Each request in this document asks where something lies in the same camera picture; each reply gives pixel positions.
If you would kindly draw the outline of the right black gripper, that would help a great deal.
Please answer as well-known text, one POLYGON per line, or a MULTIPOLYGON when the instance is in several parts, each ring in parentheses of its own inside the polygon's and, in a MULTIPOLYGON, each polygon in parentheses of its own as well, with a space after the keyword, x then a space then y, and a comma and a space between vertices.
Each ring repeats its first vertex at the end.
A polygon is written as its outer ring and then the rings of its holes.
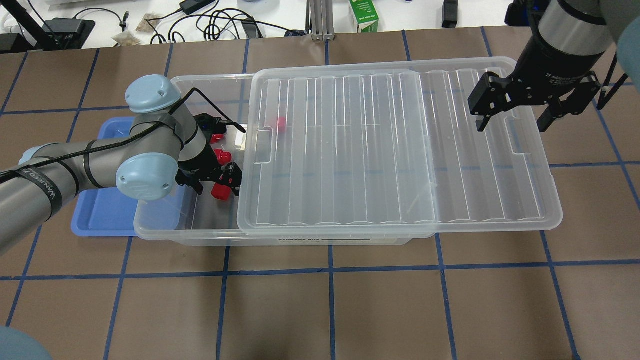
POLYGON ((492 117, 515 107, 546 104, 537 119, 539 132, 546 132, 569 107, 582 109, 594 98, 599 86, 592 68, 599 59, 600 54, 573 55, 548 45, 527 45, 509 77, 487 71, 471 91, 468 106, 477 117, 477 131, 484 132, 492 117))

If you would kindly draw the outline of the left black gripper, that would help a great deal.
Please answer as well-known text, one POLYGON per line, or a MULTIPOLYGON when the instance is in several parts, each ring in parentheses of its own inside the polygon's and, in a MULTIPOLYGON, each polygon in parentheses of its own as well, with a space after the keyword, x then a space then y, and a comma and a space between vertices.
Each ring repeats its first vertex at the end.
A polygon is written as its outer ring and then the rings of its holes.
POLYGON ((231 190, 234 196, 240 196, 243 172, 237 162, 222 166, 210 145, 205 145, 195 157, 178 161, 178 172, 174 178, 179 186, 193 189, 198 195, 204 191, 201 182, 215 182, 231 190))

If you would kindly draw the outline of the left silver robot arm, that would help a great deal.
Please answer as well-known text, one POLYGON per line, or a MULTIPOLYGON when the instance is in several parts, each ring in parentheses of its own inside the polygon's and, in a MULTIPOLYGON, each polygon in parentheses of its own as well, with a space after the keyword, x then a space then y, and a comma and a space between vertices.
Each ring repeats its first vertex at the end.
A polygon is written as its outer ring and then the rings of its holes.
POLYGON ((235 162, 221 164, 210 141, 229 126, 247 130, 219 107, 217 116, 192 114, 186 102, 193 94, 202 91, 183 95, 163 75, 142 76, 125 92, 135 114, 128 137, 48 143, 23 153, 18 165, 1 173, 1 253, 84 191, 117 188, 149 202, 165 198, 176 185, 201 194, 202 183, 213 182, 238 196, 242 170, 235 162))

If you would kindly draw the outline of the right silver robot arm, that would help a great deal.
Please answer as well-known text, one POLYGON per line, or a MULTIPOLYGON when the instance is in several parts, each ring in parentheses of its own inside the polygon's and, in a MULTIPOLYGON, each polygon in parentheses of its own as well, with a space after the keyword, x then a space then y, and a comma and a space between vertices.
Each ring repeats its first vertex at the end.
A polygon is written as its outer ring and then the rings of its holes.
POLYGON ((639 2, 637 0, 551 0, 546 6, 524 2, 531 37, 514 71, 492 71, 478 80, 468 97, 470 113, 483 132, 492 117, 521 106, 546 106, 537 119, 540 132, 555 120, 578 116, 598 92, 601 109, 626 80, 639 85, 639 2), (610 89, 594 65, 613 44, 613 64, 624 75, 610 89))

